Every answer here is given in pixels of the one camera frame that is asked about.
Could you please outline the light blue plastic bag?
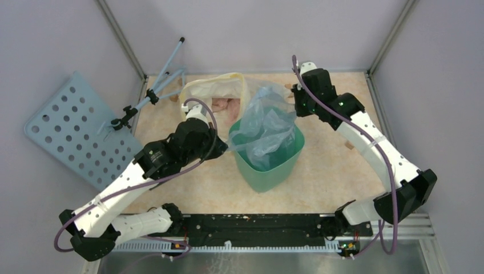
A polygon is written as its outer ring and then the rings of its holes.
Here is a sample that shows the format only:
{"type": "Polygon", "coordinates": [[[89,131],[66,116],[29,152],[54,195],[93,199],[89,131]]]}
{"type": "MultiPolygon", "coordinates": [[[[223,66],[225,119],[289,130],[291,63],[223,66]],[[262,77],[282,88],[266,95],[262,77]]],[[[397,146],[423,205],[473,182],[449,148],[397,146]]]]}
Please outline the light blue plastic bag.
{"type": "Polygon", "coordinates": [[[229,131],[229,150],[238,152],[257,171],[269,171],[296,154],[296,112],[271,87],[262,87],[229,131]]]}

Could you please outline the translucent white yellow trash bag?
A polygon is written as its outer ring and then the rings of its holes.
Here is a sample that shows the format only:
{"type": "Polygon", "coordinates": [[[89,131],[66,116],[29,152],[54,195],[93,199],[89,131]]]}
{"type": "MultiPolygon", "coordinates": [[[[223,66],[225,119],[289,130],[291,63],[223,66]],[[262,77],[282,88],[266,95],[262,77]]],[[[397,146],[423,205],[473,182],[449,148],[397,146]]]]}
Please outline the translucent white yellow trash bag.
{"type": "MultiPolygon", "coordinates": [[[[240,111],[237,120],[239,120],[244,115],[251,99],[262,87],[271,87],[283,98],[289,97],[290,91],[282,84],[239,72],[230,72],[187,83],[179,94],[179,100],[180,103],[184,103],[189,98],[196,98],[202,100],[212,110],[213,98],[238,98],[240,99],[240,111]]],[[[227,123],[225,113],[223,113],[223,117],[225,117],[226,124],[233,124],[227,123]]]]}

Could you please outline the green plastic trash bin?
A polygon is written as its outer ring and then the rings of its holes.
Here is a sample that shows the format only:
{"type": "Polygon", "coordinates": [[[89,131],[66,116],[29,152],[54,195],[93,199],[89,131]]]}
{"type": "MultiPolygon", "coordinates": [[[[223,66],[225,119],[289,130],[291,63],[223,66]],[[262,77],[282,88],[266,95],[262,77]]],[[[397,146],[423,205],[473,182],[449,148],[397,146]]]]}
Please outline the green plastic trash bin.
{"type": "Polygon", "coordinates": [[[267,192],[288,179],[305,145],[294,119],[270,118],[248,125],[237,121],[229,130],[240,174],[256,192],[267,192]]]}

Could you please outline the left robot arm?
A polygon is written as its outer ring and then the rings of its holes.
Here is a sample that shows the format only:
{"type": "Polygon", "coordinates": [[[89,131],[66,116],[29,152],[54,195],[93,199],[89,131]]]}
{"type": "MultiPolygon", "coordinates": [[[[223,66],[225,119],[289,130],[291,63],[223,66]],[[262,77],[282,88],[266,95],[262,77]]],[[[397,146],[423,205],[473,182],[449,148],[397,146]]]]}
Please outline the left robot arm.
{"type": "Polygon", "coordinates": [[[188,118],[181,122],[166,139],[145,145],[96,197],[59,215],[62,228],[55,236],[55,249],[67,251],[58,243],[63,231],[71,235],[69,251],[87,261],[99,260],[116,246],[153,233],[178,235],[183,221],[174,204],[131,215],[123,211],[141,194],[192,171],[206,160],[222,156],[226,150],[227,144],[219,138],[214,120],[188,118]]]}

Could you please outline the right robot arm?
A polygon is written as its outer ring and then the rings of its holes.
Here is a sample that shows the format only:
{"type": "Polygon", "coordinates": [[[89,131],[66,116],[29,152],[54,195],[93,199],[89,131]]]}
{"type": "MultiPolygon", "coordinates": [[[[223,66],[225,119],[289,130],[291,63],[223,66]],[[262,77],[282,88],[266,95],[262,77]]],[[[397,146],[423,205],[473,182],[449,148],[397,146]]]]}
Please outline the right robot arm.
{"type": "Polygon", "coordinates": [[[338,95],[327,70],[307,62],[297,71],[300,82],[291,89],[297,115],[316,115],[328,123],[355,147],[385,189],[373,198],[351,201],[338,208],[336,231],[350,235],[358,224],[367,221],[396,224],[424,205],[437,182],[435,172],[408,161],[376,127],[353,94],[338,95]]]}

